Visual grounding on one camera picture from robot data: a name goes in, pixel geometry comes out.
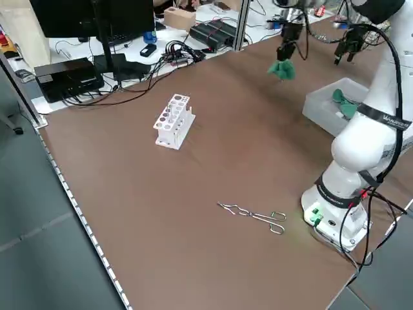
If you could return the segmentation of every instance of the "brown table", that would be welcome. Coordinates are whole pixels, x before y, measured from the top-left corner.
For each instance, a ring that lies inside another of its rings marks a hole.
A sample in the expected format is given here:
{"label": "brown table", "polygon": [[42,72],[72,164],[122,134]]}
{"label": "brown table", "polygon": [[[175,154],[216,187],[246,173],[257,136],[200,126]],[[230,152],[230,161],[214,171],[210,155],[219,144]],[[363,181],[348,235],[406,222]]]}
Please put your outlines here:
{"label": "brown table", "polygon": [[[124,105],[48,117],[41,133],[134,309],[324,309],[353,273],[302,219],[299,199],[330,163],[332,137],[301,110],[308,92],[342,77],[368,86],[380,51],[336,67],[335,46],[311,39],[308,61],[294,56],[296,80],[280,82],[266,73],[279,43],[179,70]],[[180,151],[155,145],[152,128],[175,93],[197,116]],[[413,195],[406,160],[380,190],[402,204]],[[217,201],[284,212],[286,232]],[[379,205],[373,243],[390,223]]]}

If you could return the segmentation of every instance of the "test tube rack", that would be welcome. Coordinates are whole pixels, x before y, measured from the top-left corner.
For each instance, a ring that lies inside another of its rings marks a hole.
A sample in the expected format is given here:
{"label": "test tube rack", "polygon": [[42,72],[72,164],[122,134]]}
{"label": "test tube rack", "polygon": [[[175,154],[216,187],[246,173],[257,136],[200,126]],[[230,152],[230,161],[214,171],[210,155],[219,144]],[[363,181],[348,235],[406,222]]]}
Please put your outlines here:
{"label": "test tube rack", "polygon": [[172,96],[154,125],[158,132],[157,145],[179,150],[195,120],[192,107],[188,108],[189,99],[179,94]]}

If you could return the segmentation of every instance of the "black monitor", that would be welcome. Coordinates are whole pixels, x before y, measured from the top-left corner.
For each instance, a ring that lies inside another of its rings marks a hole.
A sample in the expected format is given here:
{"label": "black monitor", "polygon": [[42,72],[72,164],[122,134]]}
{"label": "black monitor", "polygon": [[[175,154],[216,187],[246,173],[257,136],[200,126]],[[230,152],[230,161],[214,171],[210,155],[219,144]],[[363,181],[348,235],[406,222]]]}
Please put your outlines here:
{"label": "black monitor", "polygon": [[111,55],[108,36],[141,35],[153,31],[153,0],[30,0],[46,37],[99,36],[105,56],[96,56],[99,72],[113,72],[115,79],[133,79],[125,72],[133,65],[124,54]]}

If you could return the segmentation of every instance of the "plastic container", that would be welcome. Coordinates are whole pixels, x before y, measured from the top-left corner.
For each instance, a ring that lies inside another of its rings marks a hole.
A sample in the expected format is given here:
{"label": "plastic container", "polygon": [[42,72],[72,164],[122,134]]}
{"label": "plastic container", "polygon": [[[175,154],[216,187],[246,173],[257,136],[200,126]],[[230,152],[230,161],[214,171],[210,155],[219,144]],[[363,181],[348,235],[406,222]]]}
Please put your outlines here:
{"label": "plastic container", "polygon": [[362,102],[367,97],[368,89],[345,77],[315,92],[307,94],[303,114],[333,136],[347,126],[348,120],[340,112],[339,106],[332,100],[333,92],[340,88],[344,96],[352,101]]}
{"label": "plastic container", "polygon": [[143,34],[143,41],[144,41],[146,44],[155,44],[156,41],[157,41],[156,31],[155,31],[155,30],[153,30],[153,31],[146,31],[146,32]]}

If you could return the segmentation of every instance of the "green object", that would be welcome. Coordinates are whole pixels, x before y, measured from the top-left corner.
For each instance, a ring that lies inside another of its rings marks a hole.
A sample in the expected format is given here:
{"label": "green object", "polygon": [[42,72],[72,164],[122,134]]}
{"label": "green object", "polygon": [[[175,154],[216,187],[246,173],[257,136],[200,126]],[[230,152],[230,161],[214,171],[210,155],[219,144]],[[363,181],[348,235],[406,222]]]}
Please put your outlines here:
{"label": "green object", "polygon": [[284,61],[276,60],[267,72],[275,74],[280,79],[296,78],[296,69],[289,59],[286,59]]}
{"label": "green object", "polygon": [[333,93],[333,101],[340,105],[340,111],[348,119],[351,119],[357,111],[358,102],[351,101],[344,96],[341,89],[337,88]]}
{"label": "green object", "polygon": [[314,222],[314,227],[317,227],[318,224],[320,224],[321,222],[321,218],[316,219],[316,221]]}

